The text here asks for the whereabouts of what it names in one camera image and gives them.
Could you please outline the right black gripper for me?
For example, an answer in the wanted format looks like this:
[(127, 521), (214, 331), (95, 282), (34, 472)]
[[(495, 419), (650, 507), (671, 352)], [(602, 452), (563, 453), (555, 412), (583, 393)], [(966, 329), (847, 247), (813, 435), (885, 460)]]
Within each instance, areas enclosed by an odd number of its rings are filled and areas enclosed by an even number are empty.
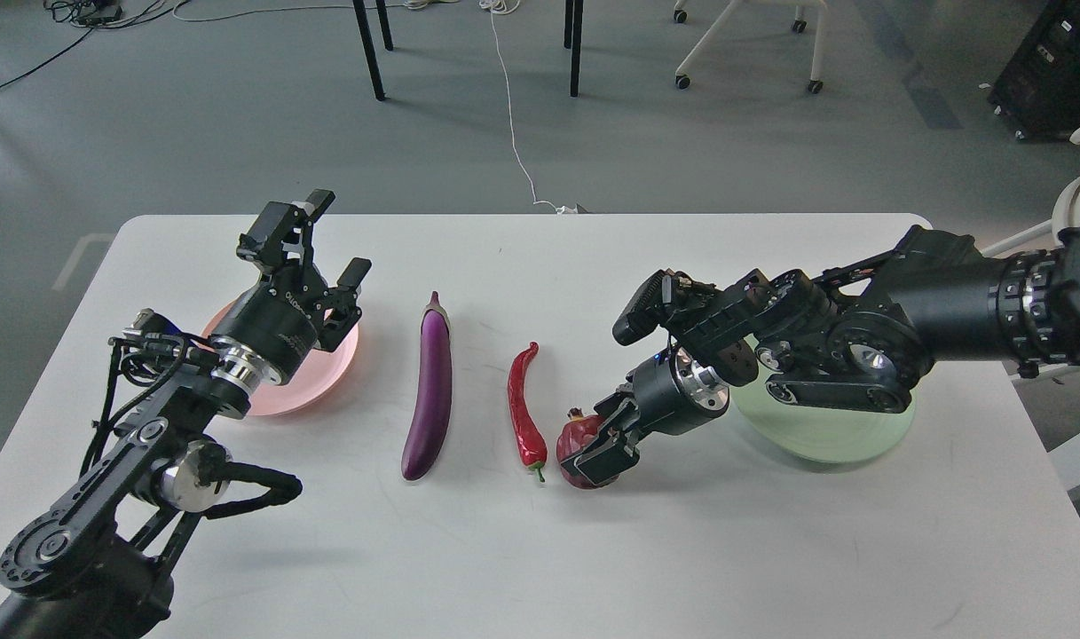
[(726, 412), (729, 397), (721, 376), (689, 353), (656, 353), (594, 405), (603, 418), (597, 437), (563, 466), (593, 485), (617, 478), (640, 461), (635, 441), (654, 432), (679, 436), (706, 424)]

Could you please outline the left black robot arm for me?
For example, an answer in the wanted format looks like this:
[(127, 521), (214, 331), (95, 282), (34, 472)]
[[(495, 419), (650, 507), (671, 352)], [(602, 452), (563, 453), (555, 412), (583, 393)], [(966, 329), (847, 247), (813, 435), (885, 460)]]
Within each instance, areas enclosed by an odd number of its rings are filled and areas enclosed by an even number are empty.
[(106, 400), (80, 477), (0, 556), (0, 638), (141, 638), (173, 600), (173, 570), (203, 519), (300, 497), (299, 478), (233, 461), (208, 436), (239, 420), (264, 385), (287, 384), (309, 352), (336, 351), (356, 327), (372, 263), (335, 286), (313, 263), (312, 232), (335, 194), (268, 203), (238, 241), (258, 268), (208, 336), (143, 309), (109, 341)]

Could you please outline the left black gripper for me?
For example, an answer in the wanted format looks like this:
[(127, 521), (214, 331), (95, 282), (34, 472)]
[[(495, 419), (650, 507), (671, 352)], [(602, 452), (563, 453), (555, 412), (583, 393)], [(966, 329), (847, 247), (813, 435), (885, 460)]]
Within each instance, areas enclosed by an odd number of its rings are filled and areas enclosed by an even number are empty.
[(337, 351), (357, 326), (372, 260), (354, 257), (332, 288), (313, 263), (313, 226), (334, 200), (316, 189), (301, 203), (269, 202), (239, 236), (237, 255), (260, 280), (212, 328), (215, 351), (244, 351), (267, 375), (295, 375), (310, 352)]

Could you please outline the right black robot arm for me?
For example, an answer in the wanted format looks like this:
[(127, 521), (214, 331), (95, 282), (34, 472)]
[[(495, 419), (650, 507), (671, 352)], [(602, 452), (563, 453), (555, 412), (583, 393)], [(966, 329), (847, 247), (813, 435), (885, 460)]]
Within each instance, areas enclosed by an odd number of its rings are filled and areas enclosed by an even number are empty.
[(986, 257), (973, 237), (914, 225), (889, 251), (809, 278), (753, 270), (726, 288), (656, 271), (613, 325), (617, 343), (658, 328), (666, 348), (594, 406), (591, 440), (559, 454), (592, 488), (640, 461), (651, 433), (681, 434), (726, 412), (728, 392), (768, 371), (785, 406), (899, 414), (937, 361), (1080, 367), (1080, 225), (1059, 246)]

